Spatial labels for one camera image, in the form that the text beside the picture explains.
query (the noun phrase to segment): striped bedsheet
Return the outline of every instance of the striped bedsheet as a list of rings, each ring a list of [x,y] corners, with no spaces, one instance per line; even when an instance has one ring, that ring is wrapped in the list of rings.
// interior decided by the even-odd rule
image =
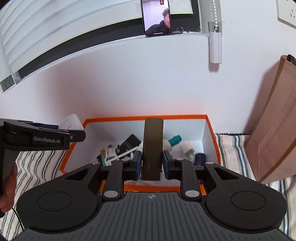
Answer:
[[[245,177],[255,180],[254,174],[244,151],[246,135],[216,135],[221,152],[221,164]],[[290,238],[296,240],[296,176],[266,184],[280,192],[288,203],[288,211],[280,226]]]
[[[248,136],[216,135],[222,156],[221,164],[255,180],[243,148],[246,138]],[[65,151],[21,152],[16,160],[18,175],[15,204],[25,191],[59,176],[58,169],[64,155]],[[296,176],[269,183],[268,186],[282,193],[287,200],[288,212],[280,229],[296,240]],[[0,219],[0,233],[7,240],[12,240],[21,231],[17,217],[12,210]]]

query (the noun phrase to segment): black cable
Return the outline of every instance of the black cable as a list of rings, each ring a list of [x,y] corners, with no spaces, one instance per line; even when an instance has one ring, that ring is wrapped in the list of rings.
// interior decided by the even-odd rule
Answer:
[[[24,227],[22,226],[22,222],[20,220],[20,217],[18,216],[17,212],[14,210],[14,208],[12,208],[12,210],[14,211],[15,215],[17,216],[17,219],[19,220],[20,223],[20,227],[22,228],[22,230],[24,231]]]

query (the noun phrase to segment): bag handle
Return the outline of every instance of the bag handle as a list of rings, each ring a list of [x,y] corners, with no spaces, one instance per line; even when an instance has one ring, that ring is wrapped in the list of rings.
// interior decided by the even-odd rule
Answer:
[[[295,58],[294,58],[294,56],[293,55],[288,55],[287,56],[287,60],[290,62],[290,63],[292,63],[293,65],[295,65],[296,66],[296,60],[295,60]]]

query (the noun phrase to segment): curly hair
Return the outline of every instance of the curly hair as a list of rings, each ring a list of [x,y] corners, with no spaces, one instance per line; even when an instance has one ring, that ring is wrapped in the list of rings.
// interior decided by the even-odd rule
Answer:
[[[163,17],[165,17],[166,15],[168,15],[168,8],[166,8],[166,9],[163,11]]]

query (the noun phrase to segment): silver screw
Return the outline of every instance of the silver screw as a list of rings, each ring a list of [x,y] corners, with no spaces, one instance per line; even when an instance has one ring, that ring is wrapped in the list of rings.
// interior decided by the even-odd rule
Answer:
[[[104,192],[105,197],[114,198],[118,196],[118,192],[114,190]]]
[[[200,193],[196,190],[188,190],[185,192],[185,195],[187,197],[198,197],[200,195]]]

